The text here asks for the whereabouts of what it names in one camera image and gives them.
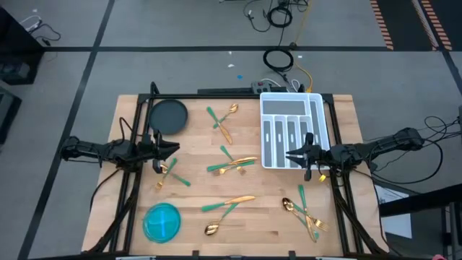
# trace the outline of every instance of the utensil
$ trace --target utensil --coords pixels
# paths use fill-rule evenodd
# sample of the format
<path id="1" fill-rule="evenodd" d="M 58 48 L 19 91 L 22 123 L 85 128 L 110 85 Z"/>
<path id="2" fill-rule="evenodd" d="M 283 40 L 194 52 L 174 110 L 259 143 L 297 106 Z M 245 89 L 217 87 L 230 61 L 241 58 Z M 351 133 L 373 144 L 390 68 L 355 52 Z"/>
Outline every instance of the utensil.
<path id="1" fill-rule="evenodd" d="M 225 201 L 225 202 L 222 202 L 222 203 L 203 206 L 201 209 L 202 209 L 202 212 L 208 212 L 210 210 L 219 208 L 219 207 L 224 206 L 224 205 L 233 204 L 233 203 L 240 203 L 240 202 L 248 202 L 248 201 L 251 201 L 251 200 L 254 200 L 254 199 L 255 199 L 254 196 L 240 196 L 238 198 L 231 199 L 229 201 Z"/>
<path id="2" fill-rule="evenodd" d="M 233 169 L 233 168 L 239 168 L 242 166 L 247 166 L 247 165 L 252 165 L 254 164 L 255 162 L 254 161 L 250 161 L 250 162 L 244 162 L 244 163 L 240 163 L 239 165 L 232 165 L 231 167 L 228 167 L 228 168 L 220 168 L 220 169 L 216 169 L 216 170 L 213 170 L 213 174 L 215 174 L 216 176 L 220 176 L 224 173 L 226 173 L 226 171 L 230 170 L 230 169 Z"/>
<path id="3" fill-rule="evenodd" d="M 231 113 L 236 113 L 236 111 L 237 111 L 237 106 L 238 106 L 238 104 L 232 104 L 232 105 L 230 106 L 230 109 L 228 110 L 228 113 L 226 113 L 225 116 L 223 116 L 222 118 L 220 118 L 220 119 L 218 120 L 218 122 L 222 123 L 222 122 L 226 119 L 226 117 L 228 117 Z M 217 128 L 217 127 L 218 127 L 218 124 L 216 123 L 216 124 L 214 125 L 214 129 Z"/>
<path id="4" fill-rule="evenodd" d="M 321 230 L 324 230 L 324 231 L 328 231 L 329 230 L 329 226 L 327 225 L 327 223 L 325 222 L 322 222 L 316 218 L 314 218 L 313 216 L 309 215 L 307 212 L 305 212 L 301 207 L 299 207 L 298 205 L 296 205 L 292 200 L 288 199 L 288 198 L 284 198 L 286 199 L 287 203 L 292 203 L 294 205 L 294 208 L 298 211 L 298 212 L 301 212 L 303 213 L 304 215 L 307 215 L 315 224 L 316 227 L 318 227 L 319 229 Z"/>
<path id="5" fill-rule="evenodd" d="M 283 198 L 282 199 L 282 204 L 284 205 L 284 208 L 289 211 L 289 212 L 292 212 L 296 217 L 297 219 L 306 227 L 308 228 L 308 225 L 306 224 L 306 221 L 303 220 L 303 218 L 301 218 L 301 216 L 299 216 L 295 211 L 294 211 L 294 208 L 295 208 L 295 204 L 288 198 Z M 314 236 L 316 239 L 319 238 L 319 233 L 318 232 L 314 232 Z"/>
<path id="6" fill-rule="evenodd" d="M 212 165 L 212 166 L 209 166 L 207 167 L 207 171 L 214 171 L 214 170 L 218 170 L 220 168 L 224 168 L 226 166 L 230 166 L 230 165 L 238 165 L 238 164 L 243 164 L 243 163 L 248 163 L 248 162 L 253 162 L 257 160 L 257 157 L 246 157 L 246 158 L 243 158 L 243 159 L 239 159 L 239 160 L 235 160 L 233 162 L 229 162 L 229 163 L 223 163 L 221 165 Z"/>
<path id="7" fill-rule="evenodd" d="M 223 220 L 223 218 L 225 218 L 226 215 L 228 215 L 228 213 L 230 213 L 234 208 L 236 208 L 237 205 L 238 205 L 238 203 L 234 203 L 234 204 L 231 205 L 228 209 L 226 209 L 226 212 L 222 215 L 222 217 L 221 217 L 218 221 L 212 221 L 212 222 L 210 222 L 210 223 L 205 227 L 204 233 L 205 233 L 206 235 L 213 235 L 213 234 L 215 234 L 215 233 L 218 231 L 219 223 Z"/>
<path id="8" fill-rule="evenodd" d="M 222 131 L 223 135 L 225 136 L 226 140 L 232 144 L 232 139 L 231 139 L 231 136 L 230 136 L 230 133 L 228 130 L 226 130 L 226 128 L 224 126 L 221 125 L 220 122 L 218 122 L 218 119 L 217 117 L 215 116 L 215 113 L 214 111 L 212 110 L 211 107 L 207 107 L 207 111 L 209 112 L 210 116 L 212 116 L 212 118 L 215 120 L 215 123 L 218 124 L 219 126 L 219 129 Z"/>
<path id="9" fill-rule="evenodd" d="M 175 166 L 176 161 L 177 161 L 176 158 L 173 158 L 172 162 L 171 162 L 170 165 L 168 166 L 167 172 L 164 174 L 164 176 L 162 177 L 162 179 L 156 184 L 156 189 L 160 190 L 160 189 L 162 188 L 162 186 L 164 185 L 164 180 L 165 180 L 165 178 L 167 178 L 168 173 L 170 173 L 170 171 L 172 170 L 173 166 Z"/>
<path id="10" fill-rule="evenodd" d="M 305 201 L 305 190 L 303 188 L 303 185 L 300 184 L 298 186 L 298 191 L 300 192 L 300 197 L 302 197 L 303 209 L 306 213 L 308 213 Z M 311 219 L 307 215 L 305 215 L 305 220 L 308 227 L 308 233 L 310 234 L 311 239 L 316 243 L 315 231 L 313 229 L 313 221 L 311 221 Z"/>
<path id="11" fill-rule="evenodd" d="M 166 173 L 166 172 L 167 172 L 167 169 L 168 169 L 167 166 L 165 166 L 165 165 L 160 165 L 160 167 L 162 168 L 162 172 L 163 172 L 163 173 Z M 173 176 L 173 178 L 175 178 L 175 179 L 181 181 L 184 185 L 186 185 L 186 186 L 188 186 L 188 187 L 191 185 L 191 183 L 190 183 L 189 181 L 187 181 L 187 180 L 184 179 L 184 178 L 181 178 L 178 174 L 171 173 L 171 176 Z"/>
<path id="12" fill-rule="evenodd" d="M 226 156 L 228 156 L 228 158 L 229 158 L 231 161 L 234 161 L 234 159 L 233 159 L 232 156 L 229 154 L 228 150 L 226 150 L 226 147 L 225 147 L 224 145 L 220 146 L 219 148 L 226 154 Z M 237 171 L 238 171 L 241 175 L 244 175 L 244 174 L 246 173 L 246 170 L 244 170 L 244 168 L 242 168 L 242 166 L 238 166 L 238 167 L 237 167 Z"/>

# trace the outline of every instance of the white cutlery tray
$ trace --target white cutlery tray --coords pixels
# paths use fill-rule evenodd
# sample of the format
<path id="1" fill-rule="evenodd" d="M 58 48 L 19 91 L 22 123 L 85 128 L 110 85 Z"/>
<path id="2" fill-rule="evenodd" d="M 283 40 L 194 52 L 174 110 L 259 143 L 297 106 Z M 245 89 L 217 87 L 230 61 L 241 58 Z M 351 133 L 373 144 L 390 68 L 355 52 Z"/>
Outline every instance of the white cutlery tray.
<path id="1" fill-rule="evenodd" d="M 265 92 L 260 95 L 261 164 L 269 169 L 301 169 L 286 152 L 301 148 L 306 133 L 329 150 L 323 98 L 313 93 Z"/>

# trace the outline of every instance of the wooden tabletop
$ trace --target wooden tabletop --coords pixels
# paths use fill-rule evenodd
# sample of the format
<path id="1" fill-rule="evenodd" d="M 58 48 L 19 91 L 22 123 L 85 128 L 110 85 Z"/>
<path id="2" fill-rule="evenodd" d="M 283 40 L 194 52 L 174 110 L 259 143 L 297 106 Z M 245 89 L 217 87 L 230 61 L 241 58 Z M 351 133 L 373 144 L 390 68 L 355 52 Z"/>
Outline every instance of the wooden tabletop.
<path id="1" fill-rule="evenodd" d="M 118 98 L 109 140 L 121 138 L 118 118 L 124 117 L 133 122 L 136 95 L 121 95 Z M 334 95 L 341 139 L 343 143 L 361 142 L 361 132 L 351 95 Z M 206 171 L 209 165 L 227 163 L 229 160 L 220 150 L 225 145 L 234 158 L 261 156 L 260 105 L 259 100 L 181 100 L 188 108 L 187 127 L 179 134 L 164 136 L 167 141 L 179 142 L 180 149 L 171 156 L 178 159 L 173 172 L 191 182 L 187 187 L 174 178 L 167 178 L 162 190 L 155 184 L 161 179 L 148 162 L 143 169 L 136 219 L 130 254 L 133 255 L 191 255 L 200 250 L 202 256 L 287 256 L 295 251 L 297 256 L 342 256 L 337 226 L 334 200 L 330 182 L 320 183 L 318 173 L 313 171 L 310 182 L 303 180 L 303 170 L 268 170 L 258 159 L 255 165 L 246 166 L 247 173 L 240 175 L 230 170 L 221 176 Z M 218 117 L 223 116 L 233 103 L 239 104 L 237 113 L 230 114 L 223 125 L 231 133 L 233 145 L 229 145 L 219 129 L 213 129 L 212 117 L 206 112 L 210 105 Z M 146 113 L 144 106 L 141 125 Z M 329 136 L 333 136 L 331 119 L 326 106 L 326 120 Z M 369 173 L 367 167 L 359 169 Z M 115 166 L 105 163 L 100 173 L 101 182 L 115 170 Z M 121 186 L 122 173 L 111 178 L 98 191 L 82 250 L 94 246 L 113 221 Z M 330 226 L 328 232 L 319 231 L 317 243 L 311 241 L 307 230 L 296 217 L 286 212 L 281 200 L 292 199 L 301 205 L 297 186 L 303 184 L 310 213 Z M 358 220 L 377 244 L 384 250 L 388 247 L 380 236 L 378 205 L 372 182 L 360 174 L 351 175 L 352 192 Z M 204 228 L 212 220 L 218 220 L 226 207 L 202 212 L 207 204 L 224 202 L 237 196 L 254 195 L 254 201 L 239 204 L 223 219 L 218 233 L 204 235 Z M 149 241 L 143 234 L 142 221 L 147 210 L 160 202 L 175 205 L 181 214 L 179 233 L 168 243 L 158 244 Z M 346 228 L 350 251 L 354 251 L 352 229 L 347 218 Z M 122 224 L 118 248 L 122 248 L 126 223 Z"/>

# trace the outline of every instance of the paper sheet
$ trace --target paper sheet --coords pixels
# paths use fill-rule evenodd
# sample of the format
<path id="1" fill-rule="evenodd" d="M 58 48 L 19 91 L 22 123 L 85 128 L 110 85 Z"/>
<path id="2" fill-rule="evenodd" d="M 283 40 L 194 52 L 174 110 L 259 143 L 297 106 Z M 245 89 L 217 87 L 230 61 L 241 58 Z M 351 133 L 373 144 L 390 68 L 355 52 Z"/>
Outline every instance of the paper sheet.
<path id="1" fill-rule="evenodd" d="M 407 198 L 409 195 L 390 188 L 382 188 L 375 185 L 379 202 L 392 202 L 397 199 Z M 382 217 L 382 226 L 385 232 L 400 235 L 405 238 L 412 238 L 411 215 L 401 214 L 392 217 Z"/>

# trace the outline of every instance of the equipment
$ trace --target equipment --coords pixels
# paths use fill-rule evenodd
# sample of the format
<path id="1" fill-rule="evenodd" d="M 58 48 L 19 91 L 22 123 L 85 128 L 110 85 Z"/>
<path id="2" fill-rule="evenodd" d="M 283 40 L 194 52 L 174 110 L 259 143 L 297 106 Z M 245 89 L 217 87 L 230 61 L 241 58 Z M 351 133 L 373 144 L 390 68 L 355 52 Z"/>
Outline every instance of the equipment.
<path id="1" fill-rule="evenodd" d="M 378 155 L 401 151 L 417 151 L 423 148 L 424 139 L 413 128 L 405 128 L 393 136 L 387 136 L 378 141 L 368 144 L 338 144 L 329 151 L 321 149 L 319 145 L 313 145 L 313 134 L 308 133 L 302 148 L 288 151 L 289 155 L 302 155 L 302 157 L 286 156 L 287 159 L 297 163 L 306 169 L 305 180 L 311 179 L 311 165 L 327 165 L 331 170 L 340 170 L 340 173 L 349 172 L 356 168 L 362 161 L 374 171 L 377 165 L 374 160 Z"/>

